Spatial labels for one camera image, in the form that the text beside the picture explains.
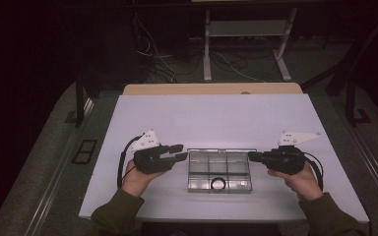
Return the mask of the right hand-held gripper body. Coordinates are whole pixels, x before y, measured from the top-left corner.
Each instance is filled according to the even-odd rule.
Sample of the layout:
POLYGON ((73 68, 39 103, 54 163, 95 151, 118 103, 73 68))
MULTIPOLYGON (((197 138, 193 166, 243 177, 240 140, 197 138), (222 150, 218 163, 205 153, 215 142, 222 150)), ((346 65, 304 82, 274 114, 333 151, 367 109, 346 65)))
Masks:
POLYGON ((283 131, 278 141, 278 147, 272 148, 269 156, 264 156, 265 158, 270 159, 270 162, 265 163, 265 165, 269 169, 288 175, 294 175, 303 169, 306 161, 309 161, 314 168, 314 171, 318 174, 322 174, 321 162, 316 164, 307 157, 304 151, 296 147, 296 145, 321 137, 322 135, 320 133, 296 133, 283 131))

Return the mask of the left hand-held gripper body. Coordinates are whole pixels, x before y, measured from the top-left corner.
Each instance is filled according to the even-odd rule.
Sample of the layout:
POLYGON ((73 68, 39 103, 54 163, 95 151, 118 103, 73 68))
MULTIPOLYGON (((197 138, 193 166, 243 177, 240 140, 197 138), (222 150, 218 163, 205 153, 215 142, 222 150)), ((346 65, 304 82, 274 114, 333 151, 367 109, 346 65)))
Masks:
POLYGON ((176 159, 174 157, 161 156, 169 152, 169 146, 162 146, 154 130, 145 132, 131 144, 133 152, 133 166, 131 169, 150 175, 166 172, 172 169, 176 159))

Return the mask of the clear plastic compartment box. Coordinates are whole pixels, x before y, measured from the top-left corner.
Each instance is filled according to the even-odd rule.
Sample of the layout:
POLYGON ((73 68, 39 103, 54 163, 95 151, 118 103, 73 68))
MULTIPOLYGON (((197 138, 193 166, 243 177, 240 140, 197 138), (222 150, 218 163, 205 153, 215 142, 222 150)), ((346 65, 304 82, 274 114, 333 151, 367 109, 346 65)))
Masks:
POLYGON ((249 149, 191 148, 188 150, 188 192, 250 194, 249 149))

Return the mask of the person's left hand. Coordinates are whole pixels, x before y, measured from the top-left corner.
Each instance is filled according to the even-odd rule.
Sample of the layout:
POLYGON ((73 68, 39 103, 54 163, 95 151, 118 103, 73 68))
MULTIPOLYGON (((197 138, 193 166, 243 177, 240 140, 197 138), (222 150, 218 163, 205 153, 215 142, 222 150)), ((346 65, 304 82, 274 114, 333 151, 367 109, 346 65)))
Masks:
POLYGON ((127 163, 126 175, 122 179, 121 189, 134 197, 141 197, 150 183, 160 175, 162 172, 145 174, 135 167, 133 160, 130 160, 127 163))

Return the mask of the person's right hand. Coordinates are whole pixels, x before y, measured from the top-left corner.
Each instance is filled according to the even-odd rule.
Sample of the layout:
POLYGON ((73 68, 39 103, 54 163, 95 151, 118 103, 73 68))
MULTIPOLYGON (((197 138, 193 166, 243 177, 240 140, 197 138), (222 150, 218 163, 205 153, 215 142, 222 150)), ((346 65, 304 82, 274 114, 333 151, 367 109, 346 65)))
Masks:
POLYGON ((301 202, 314 201, 323 196, 323 191, 320 189, 311 165, 308 162, 304 164, 300 172, 294 175, 288 175, 271 169, 268 170, 268 174, 283 178, 285 184, 297 194, 301 202))

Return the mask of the light wooden table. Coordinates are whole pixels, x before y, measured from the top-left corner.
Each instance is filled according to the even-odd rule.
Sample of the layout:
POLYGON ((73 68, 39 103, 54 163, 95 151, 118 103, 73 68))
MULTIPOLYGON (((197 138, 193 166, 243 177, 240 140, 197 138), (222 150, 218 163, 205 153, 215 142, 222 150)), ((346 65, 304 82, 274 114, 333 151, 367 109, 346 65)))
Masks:
POLYGON ((128 85, 125 95, 161 94, 303 94, 297 83, 205 83, 128 85))

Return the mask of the black metal stand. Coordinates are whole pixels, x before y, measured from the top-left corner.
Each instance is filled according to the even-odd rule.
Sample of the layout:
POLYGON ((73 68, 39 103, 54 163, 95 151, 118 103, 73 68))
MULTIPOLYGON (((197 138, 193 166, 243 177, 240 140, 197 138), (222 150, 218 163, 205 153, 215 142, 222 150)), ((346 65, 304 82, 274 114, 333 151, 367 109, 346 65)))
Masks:
POLYGON ((356 80, 351 78, 346 84, 346 119, 352 127, 371 122, 364 109, 355 108, 355 91, 356 80))
POLYGON ((94 101, 85 89, 84 79, 80 73, 75 74, 76 91, 76 128, 80 128, 85 118, 92 112, 94 101))

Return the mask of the white metal stand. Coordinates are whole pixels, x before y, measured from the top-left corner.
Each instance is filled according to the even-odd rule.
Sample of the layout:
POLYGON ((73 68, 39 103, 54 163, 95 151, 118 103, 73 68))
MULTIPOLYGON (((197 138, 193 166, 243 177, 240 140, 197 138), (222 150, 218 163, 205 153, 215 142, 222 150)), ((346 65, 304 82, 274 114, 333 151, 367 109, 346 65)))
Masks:
POLYGON ((273 51, 274 59, 285 82, 291 80, 288 68, 283 56, 287 46, 294 19, 296 8, 291 8, 289 16, 284 20, 255 20, 255 21, 212 21, 210 11, 205 16, 205 37, 203 72, 204 80, 212 80, 212 68, 210 57, 210 39, 212 37, 242 37, 242 36, 279 36, 281 43, 278 49, 273 51))

